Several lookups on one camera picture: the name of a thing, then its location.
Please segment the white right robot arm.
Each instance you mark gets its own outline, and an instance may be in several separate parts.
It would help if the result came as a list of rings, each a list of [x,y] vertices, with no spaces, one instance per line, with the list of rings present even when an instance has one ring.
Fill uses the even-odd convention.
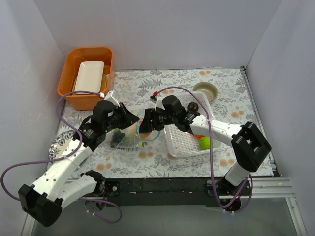
[[[197,111],[187,110],[180,100],[171,95],[158,100],[155,108],[146,109],[140,124],[140,133],[161,131],[167,125],[192,135],[212,137],[231,146],[236,163],[218,181],[217,186],[227,195],[234,195],[242,188],[242,182],[255,173],[271,152],[271,145],[252,122],[244,125],[209,120]]]

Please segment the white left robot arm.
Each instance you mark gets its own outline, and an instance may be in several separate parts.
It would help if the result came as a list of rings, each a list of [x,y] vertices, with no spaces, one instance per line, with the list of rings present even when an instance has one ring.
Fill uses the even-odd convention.
[[[102,100],[93,113],[86,117],[78,128],[61,160],[55,160],[51,167],[32,185],[23,185],[19,199],[23,211],[49,227],[56,222],[62,210],[79,198],[92,194],[102,196],[105,192],[105,178],[96,171],[88,171],[76,181],[66,181],[80,164],[89,157],[106,139],[106,134],[118,128],[124,130],[139,121],[123,103]]]

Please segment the peach toy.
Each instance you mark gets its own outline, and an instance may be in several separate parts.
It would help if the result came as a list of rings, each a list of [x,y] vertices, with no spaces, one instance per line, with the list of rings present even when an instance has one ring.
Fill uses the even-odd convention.
[[[149,137],[151,135],[151,133],[140,133],[140,138],[141,139],[146,139],[147,137]]]

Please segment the green fruit toy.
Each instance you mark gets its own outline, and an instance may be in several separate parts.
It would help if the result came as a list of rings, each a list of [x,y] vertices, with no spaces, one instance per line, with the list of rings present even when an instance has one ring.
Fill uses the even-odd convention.
[[[199,139],[199,145],[202,150],[208,150],[211,147],[211,140],[209,137],[204,136]]]

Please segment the white radish toy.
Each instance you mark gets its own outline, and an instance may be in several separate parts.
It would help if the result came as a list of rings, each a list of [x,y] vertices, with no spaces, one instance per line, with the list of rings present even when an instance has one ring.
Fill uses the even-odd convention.
[[[121,130],[121,133],[124,134],[124,142],[132,142],[137,137],[137,124],[133,124],[130,127]]]

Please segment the dark brown mangosteen toy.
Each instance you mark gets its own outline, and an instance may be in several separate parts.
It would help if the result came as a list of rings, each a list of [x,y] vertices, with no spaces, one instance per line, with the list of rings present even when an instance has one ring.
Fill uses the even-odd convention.
[[[198,112],[199,110],[199,105],[195,102],[191,102],[187,106],[187,110],[191,112]]]

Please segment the dark grape bunch toy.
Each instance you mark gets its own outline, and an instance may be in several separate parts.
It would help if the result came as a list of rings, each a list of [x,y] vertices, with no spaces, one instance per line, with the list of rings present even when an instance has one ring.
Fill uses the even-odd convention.
[[[124,139],[125,134],[121,133],[120,130],[115,131],[112,135],[112,140],[110,141],[110,147],[116,148],[119,143]]]

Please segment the clear zip top bag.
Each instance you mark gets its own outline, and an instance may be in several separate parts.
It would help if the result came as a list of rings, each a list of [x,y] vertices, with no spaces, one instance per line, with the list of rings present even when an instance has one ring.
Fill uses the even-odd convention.
[[[116,148],[139,148],[139,147],[143,147],[145,145],[145,143],[154,141],[160,136],[161,131],[153,130],[149,137],[147,137],[146,139],[141,139],[139,127],[140,127],[140,124],[142,123],[142,120],[144,117],[144,110],[136,110],[134,112],[139,117],[139,121],[136,123],[137,124],[137,137],[132,142],[124,142],[122,140]],[[115,131],[118,131],[118,130],[119,129],[115,129],[115,130],[111,131],[111,138],[112,138],[113,133]]]

